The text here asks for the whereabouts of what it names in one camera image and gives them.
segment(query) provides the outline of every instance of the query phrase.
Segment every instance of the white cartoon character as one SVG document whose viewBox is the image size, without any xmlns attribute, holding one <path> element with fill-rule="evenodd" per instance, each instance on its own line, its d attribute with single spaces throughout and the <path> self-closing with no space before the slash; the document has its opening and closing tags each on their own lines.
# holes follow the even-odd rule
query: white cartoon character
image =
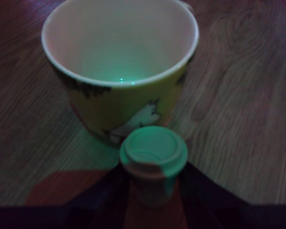
<svg viewBox="0 0 286 229">
<path fill-rule="evenodd" d="M 121 126 L 112 129 L 110 131 L 106 131 L 109 139 L 116 143 L 121 144 L 124 139 L 135 129 L 140 127 L 153 125 L 155 124 L 161 117 L 159 113 L 157 113 L 157 103 L 159 99 L 155 101 L 149 101 L 144 107 L 142 107 L 137 113 L 135 113 L 126 123 Z"/>
</svg>

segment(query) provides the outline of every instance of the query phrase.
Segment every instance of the mug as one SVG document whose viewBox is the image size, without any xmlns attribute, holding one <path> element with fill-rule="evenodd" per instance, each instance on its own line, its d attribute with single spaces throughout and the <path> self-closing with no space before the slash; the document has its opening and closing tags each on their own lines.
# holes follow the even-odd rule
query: mug
<svg viewBox="0 0 286 229">
<path fill-rule="evenodd" d="M 115 146 L 169 120 L 198 38 L 191 7 L 178 0 L 66 0 L 41 33 L 75 113 Z"/>
</svg>

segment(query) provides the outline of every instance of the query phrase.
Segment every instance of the cartoon print on mug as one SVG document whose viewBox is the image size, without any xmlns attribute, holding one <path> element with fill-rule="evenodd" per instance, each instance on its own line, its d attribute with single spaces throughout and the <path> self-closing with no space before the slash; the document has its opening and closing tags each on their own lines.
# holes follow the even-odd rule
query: cartoon print on mug
<svg viewBox="0 0 286 229">
<path fill-rule="evenodd" d="M 87 99 L 90 98 L 90 94 L 97 97 L 98 95 L 103 94 L 104 92 L 111 91 L 111 87 L 101 87 L 101 86 L 91 85 L 89 83 L 83 83 L 62 73 L 61 71 L 56 69 L 53 65 L 52 68 L 57 74 L 58 78 L 69 90 L 76 90 L 78 92 L 81 91 Z"/>
<path fill-rule="evenodd" d="M 181 85 L 185 82 L 185 79 L 187 77 L 187 74 L 190 72 L 190 63 L 193 61 L 193 58 L 195 56 L 195 53 L 191 56 L 191 58 L 188 60 L 185 66 L 185 71 L 184 73 L 180 76 L 180 78 L 176 81 L 176 85 Z"/>
<path fill-rule="evenodd" d="M 105 134 L 112 142 L 121 144 L 132 131 L 140 127 L 154 125 L 161 117 L 161 114 L 157 112 L 158 102 L 159 99 L 150 100 L 127 122 L 114 129 L 105 131 Z"/>
</svg>

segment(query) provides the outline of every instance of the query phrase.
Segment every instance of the wood grain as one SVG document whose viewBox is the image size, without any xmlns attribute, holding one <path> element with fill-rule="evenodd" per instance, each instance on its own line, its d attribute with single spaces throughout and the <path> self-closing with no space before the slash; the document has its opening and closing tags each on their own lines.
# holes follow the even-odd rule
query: wood grain
<svg viewBox="0 0 286 229">
<path fill-rule="evenodd" d="M 42 51 L 61 1 L 0 0 L 0 205 L 22 205 L 52 172 L 118 162 L 76 118 Z M 170 127 L 216 183 L 286 203 L 286 1 L 187 2 L 201 39 Z"/>
</svg>

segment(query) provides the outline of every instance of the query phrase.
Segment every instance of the green lid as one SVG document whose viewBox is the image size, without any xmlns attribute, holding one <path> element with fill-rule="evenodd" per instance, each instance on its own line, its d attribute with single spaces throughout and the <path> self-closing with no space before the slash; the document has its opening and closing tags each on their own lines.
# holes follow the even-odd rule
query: green lid
<svg viewBox="0 0 286 229">
<path fill-rule="evenodd" d="M 148 126 L 133 131 L 120 149 L 121 163 L 133 176 L 147 179 L 173 177 L 187 161 L 184 140 L 173 131 Z"/>
</svg>

